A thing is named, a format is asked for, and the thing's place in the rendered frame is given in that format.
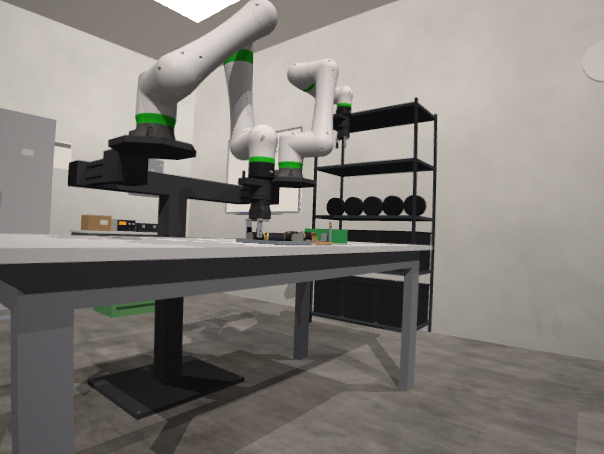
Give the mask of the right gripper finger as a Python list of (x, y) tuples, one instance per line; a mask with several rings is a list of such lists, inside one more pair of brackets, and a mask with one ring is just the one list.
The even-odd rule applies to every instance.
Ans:
[(257, 219), (249, 219), (249, 218), (245, 218), (246, 221), (246, 235), (248, 232), (252, 232), (252, 221), (257, 221)]
[(262, 238), (262, 227), (263, 227), (263, 221), (269, 221), (269, 219), (260, 219), (257, 218), (257, 228), (256, 228), (256, 237), (257, 238)]

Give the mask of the tan battery holder board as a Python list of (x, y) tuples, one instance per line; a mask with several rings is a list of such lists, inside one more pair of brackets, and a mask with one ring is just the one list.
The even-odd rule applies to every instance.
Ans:
[[(310, 241), (310, 240), (303, 240), (303, 233), (298, 232), (298, 234), (300, 235), (300, 241)], [(329, 222), (329, 242), (327, 242), (327, 233), (321, 233), (321, 240), (317, 240), (317, 234), (316, 233), (311, 233), (312, 235), (312, 244), (317, 244), (317, 245), (333, 245), (332, 241), (332, 222)]]

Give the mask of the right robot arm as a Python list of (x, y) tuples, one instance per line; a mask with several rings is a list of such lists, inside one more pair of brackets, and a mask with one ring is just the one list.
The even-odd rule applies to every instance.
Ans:
[(138, 77), (136, 129), (129, 135), (176, 140), (176, 103), (190, 95), (223, 63), (232, 155), (249, 163), (275, 164), (278, 136), (268, 125), (255, 126), (252, 84), (253, 42), (270, 34), (277, 20), (277, 11), (270, 1), (250, 0), (211, 32), (162, 56), (142, 71)]

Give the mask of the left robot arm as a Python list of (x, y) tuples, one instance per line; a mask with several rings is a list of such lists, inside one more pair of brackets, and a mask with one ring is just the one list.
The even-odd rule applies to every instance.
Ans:
[(304, 178), (304, 158), (324, 157), (333, 150), (333, 105), (351, 107), (353, 98), (349, 87), (336, 88), (338, 74), (338, 65), (331, 59), (295, 63), (289, 67), (289, 82), (315, 97), (314, 115), (309, 132), (284, 133), (279, 137), (279, 170), (274, 171), (274, 177)]

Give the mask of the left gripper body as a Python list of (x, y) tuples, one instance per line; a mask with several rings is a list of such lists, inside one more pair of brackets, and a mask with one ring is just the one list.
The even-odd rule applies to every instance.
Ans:
[[(337, 113), (338, 110), (338, 113)], [(349, 124), (351, 117), (351, 107), (350, 106), (338, 106), (336, 110), (336, 114), (333, 114), (333, 118), (338, 121), (338, 132), (337, 138), (344, 139), (345, 137), (350, 138), (349, 133)], [(340, 114), (341, 113), (341, 114)], [(345, 117), (344, 117), (344, 115)]]

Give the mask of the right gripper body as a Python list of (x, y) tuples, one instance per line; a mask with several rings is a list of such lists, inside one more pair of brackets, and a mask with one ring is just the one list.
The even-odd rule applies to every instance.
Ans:
[(245, 177), (245, 171), (242, 173), (242, 178), (238, 178), (238, 185), (250, 187), (249, 219), (271, 219), (271, 180), (274, 180), (274, 171), (273, 163), (250, 162), (249, 178)]

